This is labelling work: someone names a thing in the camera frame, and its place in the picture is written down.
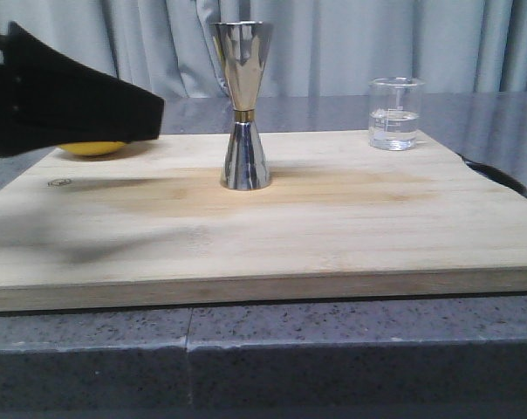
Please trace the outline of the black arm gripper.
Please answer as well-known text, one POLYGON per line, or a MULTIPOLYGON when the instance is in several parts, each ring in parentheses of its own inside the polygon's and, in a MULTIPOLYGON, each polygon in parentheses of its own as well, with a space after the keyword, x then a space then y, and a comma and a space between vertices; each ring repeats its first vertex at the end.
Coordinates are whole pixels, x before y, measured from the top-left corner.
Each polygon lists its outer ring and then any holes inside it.
POLYGON ((57 52, 16 22, 0 34, 0 157, 157 138, 163 98, 57 52))

